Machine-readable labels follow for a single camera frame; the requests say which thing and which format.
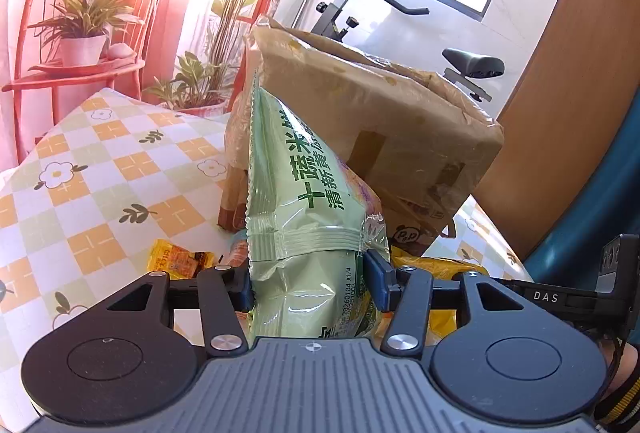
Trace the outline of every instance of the green snack bag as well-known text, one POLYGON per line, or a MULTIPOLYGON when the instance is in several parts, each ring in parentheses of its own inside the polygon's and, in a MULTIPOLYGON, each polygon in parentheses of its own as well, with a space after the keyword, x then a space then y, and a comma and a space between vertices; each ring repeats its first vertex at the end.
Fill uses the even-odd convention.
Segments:
POLYGON ((254 77, 246 228, 256 336, 354 337, 376 312, 362 252, 389 259, 379 198, 254 77))

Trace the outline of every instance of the exercise bike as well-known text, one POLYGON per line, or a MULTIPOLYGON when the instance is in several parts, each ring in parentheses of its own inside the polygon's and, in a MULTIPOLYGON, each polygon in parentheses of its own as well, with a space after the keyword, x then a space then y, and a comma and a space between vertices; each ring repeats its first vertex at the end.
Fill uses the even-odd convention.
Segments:
MULTIPOLYGON (((299 20, 300 14, 305 7, 308 0, 305 0, 303 7, 301 7, 294 25, 299 20)), ((338 28, 337 19, 342 14, 344 7, 349 0, 334 0, 331 3, 320 2, 316 6, 316 10, 321 13, 320 18, 311 29, 313 34, 319 34, 320 36, 326 36, 327 38, 334 39, 335 41, 342 41, 348 34, 349 28, 356 28, 360 25, 358 20, 353 16, 350 16, 346 20, 347 27, 338 28)), ((424 16, 430 13, 428 7, 421 7, 418 9, 411 9, 400 4, 397 0, 384 0, 393 8, 399 10, 403 14, 409 16, 424 16)), ((496 78, 504 74, 504 63, 502 60, 492 56, 474 54, 473 52, 467 52, 464 50, 446 48, 442 52, 442 55, 451 63, 453 68, 445 68, 444 76, 453 84, 459 83, 463 87, 466 87, 470 91, 470 97, 478 103, 482 103, 483 100, 490 102, 492 100, 491 95, 487 93, 483 88, 479 87, 470 79, 485 79, 496 78)))

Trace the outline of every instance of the yellow snack package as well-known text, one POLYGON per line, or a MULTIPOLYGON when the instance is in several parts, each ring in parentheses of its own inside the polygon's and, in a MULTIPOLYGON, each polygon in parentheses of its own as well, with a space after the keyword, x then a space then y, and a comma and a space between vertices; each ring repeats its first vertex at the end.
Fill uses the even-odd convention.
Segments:
MULTIPOLYGON (((428 270, 433 274, 434 278, 438 279, 452 279, 455 274, 468 272, 470 270, 489 275, 487 270, 481 265, 475 265, 458 259, 412 256, 394 246, 391 246, 391 265, 396 267, 396 269, 402 265, 412 265, 419 269, 428 270)), ((383 319, 374 333, 376 341, 382 341, 382 337, 385 335, 392 317, 392 313, 383 315, 383 319)), ((432 310, 429 312, 426 344, 434 345, 454 330, 456 330, 455 310, 432 310)))
POLYGON ((151 247, 146 264, 148 272, 164 270, 171 279, 195 277, 202 269, 209 269, 218 263, 213 253, 191 253, 178 245, 158 238, 151 247))

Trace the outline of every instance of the checkered tablecloth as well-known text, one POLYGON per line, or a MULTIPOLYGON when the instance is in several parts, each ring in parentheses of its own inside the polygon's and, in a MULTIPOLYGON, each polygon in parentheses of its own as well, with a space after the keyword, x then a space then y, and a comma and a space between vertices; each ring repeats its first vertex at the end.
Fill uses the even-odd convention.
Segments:
MULTIPOLYGON (((224 129, 224 119, 103 89, 55 126, 0 190, 0 425, 20 431, 36 418, 20 382, 31 345, 143 275, 156 238, 228 253, 231 235, 216 225, 224 129)), ((454 221, 457 237, 437 239, 426 255, 528 279, 473 198, 454 221)), ((177 313, 176 330, 202 344, 197 311, 177 313)))

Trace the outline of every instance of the snack wrapper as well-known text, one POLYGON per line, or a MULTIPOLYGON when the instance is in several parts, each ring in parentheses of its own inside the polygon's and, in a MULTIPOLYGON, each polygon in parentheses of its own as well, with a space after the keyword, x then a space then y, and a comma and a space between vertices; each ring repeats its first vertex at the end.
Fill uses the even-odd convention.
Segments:
MULTIPOLYGON (((412 256, 398 247, 391 246, 391 264, 397 269, 403 265, 412 265, 418 269, 428 270, 434 278, 452 279, 459 272, 470 270, 489 276, 487 270, 480 266, 466 261, 450 258, 433 258, 423 256, 412 256)), ((393 313, 383 315, 374 332, 374 342, 379 343, 385 335, 386 329, 391 323, 393 313)), ((435 345, 447 334, 456 330, 455 310, 431 310, 429 312, 429 327, 425 343, 435 345)))
POLYGON ((389 259, 380 200, 257 76, 249 183, 249 339, 369 332, 376 311, 362 252, 373 247, 389 259))
POLYGON ((158 238, 149 252, 146 269, 148 272, 164 270, 170 279, 188 279, 217 263, 218 258, 213 253, 190 253, 178 245, 158 238))

